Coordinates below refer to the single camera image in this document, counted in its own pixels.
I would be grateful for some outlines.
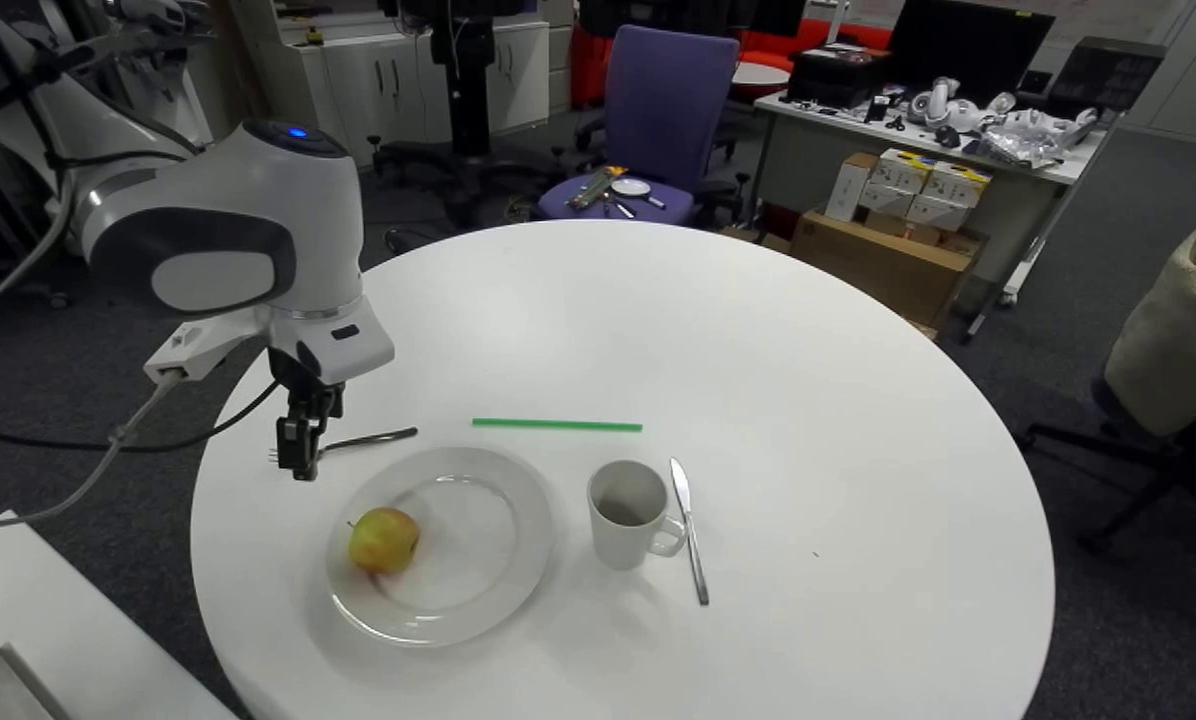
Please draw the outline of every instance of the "white plate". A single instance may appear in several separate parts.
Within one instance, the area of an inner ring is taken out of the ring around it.
[[[425,533],[391,580],[369,580],[348,560],[354,525],[373,507],[401,507]],[[328,533],[328,593],[378,639],[450,646],[521,610],[553,551],[557,525],[535,469],[488,447],[441,447],[384,469],[348,498]]]
[[[635,175],[619,175],[619,180],[611,180],[608,189],[611,189],[617,196],[629,196],[629,201],[652,191],[652,185],[645,185],[645,180],[635,180]]]

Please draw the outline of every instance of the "round white table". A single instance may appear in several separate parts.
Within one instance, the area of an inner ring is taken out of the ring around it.
[[[209,442],[194,572],[256,714],[805,720],[1021,714],[1054,633],[1054,544],[999,415],[900,315],[787,254],[656,222],[474,232],[382,263],[395,365],[348,383],[318,483],[273,461],[267,404]],[[259,358],[229,401],[267,383]],[[645,435],[486,432],[474,415],[632,420]],[[328,526],[382,469],[450,442],[547,474],[540,596],[486,639],[365,639],[326,596]],[[586,486],[678,456],[712,609],[686,557],[595,565]]]

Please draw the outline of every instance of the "cable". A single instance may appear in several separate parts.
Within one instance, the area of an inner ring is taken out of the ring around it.
[[[246,415],[254,415],[256,407],[264,407],[264,401],[278,391],[282,383],[273,381],[256,401],[250,401],[238,415],[229,415],[225,423],[200,432],[200,435],[184,435],[174,442],[130,442],[130,456],[156,456],[156,452],[182,452],[194,442],[206,442],[229,428],[238,428]],[[0,432],[0,442],[18,442],[18,447],[53,447],[53,452],[108,452],[108,442],[77,442],[77,438],[49,438],[49,435],[18,435],[18,432]]]
[[[156,147],[142,147],[142,152],[108,152],[108,156],[56,156],[60,168],[93,168],[93,164],[118,164],[118,159],[142,159],[142,156],[156,156],[156,159],[188,159],[176,152],[156,152]]]
[[[156,383],[156,391],[113,432],[108,438],[108,452],[101,456],[101,464],[56,505],[49,507],[38,507],[29,516],[9,516],[0,521],[0,526],[9,525],[41,525],[49,516],[60,516],[70,507],[77,507],[105,474],[108,469],[118,464],[118,456],[132,442],[135,428],[146,423],[146,415],[153,415],[153,407],[174,391],[182,389],[188,374],[170,374],[165,383]]]
[[[73,173],[66,173],[60,196],[66,196],[60,212],[53,215],[41,242],[0,279],[0,301],[66,239],[73,212],[77,212],[77,175]]]

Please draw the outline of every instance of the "table leg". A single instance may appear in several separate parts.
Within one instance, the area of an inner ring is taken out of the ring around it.
[[[1072,203],[1072,189],[1064,189],[1031,222],[1031,239],[1025,242],[1025,250],[1013,260],[1003,282],[998,291],[986,291],[986,304],[974,311],[974,319],[963,323],[959,339],[976,339],[993,315],[993,307],[1018,307],[1021,304],[1021,291],[1031,275],[1031,269],[1042,263],[1042,250],[1050,242],[1050,234],[1057,232],[1059,215],[1070,212]]]
[[[755,219],[755,209],[761,209],[761,189],[764,189],[764,159],[768,159],[768,143],[774,143],[774,123],[778,123],[778,117],[764,113],[764,141],[761,141],[755,175],[753,175],[753,189],[747,189],[747,201],[743,201],[743,222],[753,222],[753,219]]]

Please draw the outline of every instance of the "green straw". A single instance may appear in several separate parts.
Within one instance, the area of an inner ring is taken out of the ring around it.
[[[513,432],[645,432],[645,423],[540,420],[540,415],[474,415],[474,428],[513,428]]]

